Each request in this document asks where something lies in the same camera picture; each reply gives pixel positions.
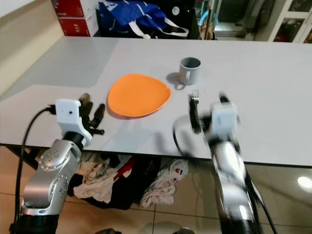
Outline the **metal spoon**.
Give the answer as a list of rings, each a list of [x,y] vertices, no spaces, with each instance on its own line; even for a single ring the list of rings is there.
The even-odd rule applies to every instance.
[[[82,106],[87,105],[91,102],[91,96],[88,93],[84,93],[78,98]]]

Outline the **orange plate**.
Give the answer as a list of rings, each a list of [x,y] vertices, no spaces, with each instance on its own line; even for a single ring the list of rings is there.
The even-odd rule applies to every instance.
[[[107,107],[123,117],[143,117],[159,111],[172,95],[162,81],[142,74],[127,74],[114,82]]]

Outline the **grey mug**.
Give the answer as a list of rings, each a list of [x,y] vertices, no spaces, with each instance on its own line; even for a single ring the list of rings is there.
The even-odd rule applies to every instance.
[[[183,58],[179,64],[178,80],[183,85],[197,83],[201,61],[194,57]]]

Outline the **beige crumpled cloth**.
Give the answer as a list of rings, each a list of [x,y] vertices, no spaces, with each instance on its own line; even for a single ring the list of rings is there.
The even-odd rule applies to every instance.
[[[96,201],[109,203],[112,199],[112,185],[118,167],[111,160],[102,159],[100,154],[85,153],[77,174],[83,176],[82,183],[73,188],[78,198],[92,197]]]

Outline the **black bag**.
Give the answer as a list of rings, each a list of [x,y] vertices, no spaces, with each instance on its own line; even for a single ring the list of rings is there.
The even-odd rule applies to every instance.
[[[73,188],[82,183],[83,176],[76,173],[72,176],[68,196],[86,201],[100,209],[130,209],[156,178],[157,170],[162,165],[162,160],[156,157],[132,156],[118,154],[101,154],[102,159],[110,159],[112,165],[118,167],[114,184],[112,185],[112,199],[109,203],[96,201],[94,198],[78,198]]]

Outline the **white garment with logo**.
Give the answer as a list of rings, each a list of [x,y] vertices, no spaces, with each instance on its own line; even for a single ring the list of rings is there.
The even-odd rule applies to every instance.
[[[147,208],[153,204],[172,204],[176,184],[189,172],[189,161],[174,159],[156,175],[156,179],[143,193],[139,205]]]

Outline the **red cardboard box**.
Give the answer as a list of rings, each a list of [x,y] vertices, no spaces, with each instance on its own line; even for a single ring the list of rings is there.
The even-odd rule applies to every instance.
[[[88,0],[51,0],[58,17],[84,17],[90,4]]]
[[[59,18],[58,21],[65,36],[91,37],[85,18]]]

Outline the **white glass-door cabinet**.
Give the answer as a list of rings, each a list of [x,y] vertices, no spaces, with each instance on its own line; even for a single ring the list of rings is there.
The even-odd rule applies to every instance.
[[[271,11],[258,24],[256,41],[312,44],[312,0],[265,0]]]

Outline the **dark metal table frame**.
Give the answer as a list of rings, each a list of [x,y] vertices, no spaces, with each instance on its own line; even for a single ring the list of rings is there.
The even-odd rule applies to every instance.
[[[19,156],[16,156],[9,148],[0,147],[0,178],[7,180],[16,178],[19,166]]]

